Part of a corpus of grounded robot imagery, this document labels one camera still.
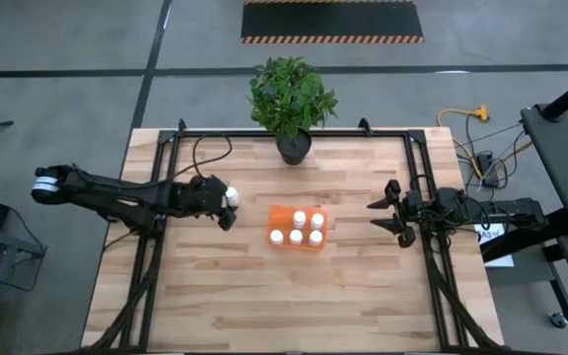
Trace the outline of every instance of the power strip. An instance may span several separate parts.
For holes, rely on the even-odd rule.
[[[490,153],[480,153],[476,156],[477,167],[479,172],[484,175],[486,172],[488,176],[481,182],[484,187],[499,187],[499,177],[495,169],[491,169],[494,161],[492,159],[492,154]]]

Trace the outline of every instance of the sticker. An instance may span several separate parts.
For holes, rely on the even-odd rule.
[[[51,192],[56,192],[58,191],[58,187],[54,186],[53,184],[49,184],[49,183],[35,183],[32,186],[32,189],[41,189],[41,190],[46,190],[46,191],[51,191]]]
[[[486,231],[480,224],[474,225],[474,230],[481,237],[480,245],[497,239],[505,234],[505,228],[502,223],[493,223]],[[514,267],[514,260],[511,255],[506,255],[485,263],[486,267]]]
[[[53,183],[56,184],[58,180],[56,179],[56,177],[37,177],[35,180],[35,183]]]

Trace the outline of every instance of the black plant pot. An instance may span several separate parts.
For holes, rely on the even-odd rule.
[[[311,135],[300,128],[295,138],[284,137],[277,140],[277,150],[286,164],[298,165],[304,161],[312,144]]]

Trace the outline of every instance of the butcher block tabletop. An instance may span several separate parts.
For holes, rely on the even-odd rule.
[[[462,188],[450,130],[421,129],[436,184]],[[150,178],[159,131],[133,130],[123,179]],[[296,167],[282,161],[273,139],[231,139],[233,153],[200,170],[236,188],[238,219],[229,232],[208,218],[169,219],[148,351],[439,350],[419,232],[416,243],[400,248],[394,235],[369,223],[387,218],[389,211],[365,208],[384,197],[391,178],[400,182],[402,193],[407,189],[402,139],[314,137],[311,152]],[[194,142],[181,138],[177,171],[191,164]],[[205,139],[196,159],[215,158],[227,149],[221,138]],[[414,150],[422,172],[417,145]],[[177,180],[188,181],[194,174],[190,170]],[[266,226],[271,205],[326,211],[324,249],[270,247]],[[106,243],[127,232],[121,224],[111,225]],[[502,343],[475,234],[458,231],[452,238],[461,300],[486,333]],[[136,249],[137,237],[132,236],[104,253],[82,345],[96,341],[124,305]],[[134,342],[142,305],[135,315]],[[446,303],[445,315],[457,344]]]

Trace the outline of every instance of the orange tray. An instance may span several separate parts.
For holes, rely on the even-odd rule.
[[[306,213],[306,224],[304,228],[301,229],[302,243],[298,246],[291,245],[289,242],[289,235],[291,231],[295,228],[293,227],[293,214],[297,211],[304,211]],[[323,215],[323,226],[321,226],[321,233],[323,234],[323,239],[321,244],[318,246],[311,246],[309,244],[309,237],[313,229],[311,228],[311,218],[316,213]],[[284,241],[281,245],[273,244],[270,239],[271,231],[280,230],[284,234]],[[298,208],[292,206],[271,206],[268,211],[268,228],[266,230],[266,242],[272,247],[281,249],[295,249],[295,250],[310,250],[310,251],[320,251],[325,247],[325,242],[327,241],[327,213],[320,208]]]

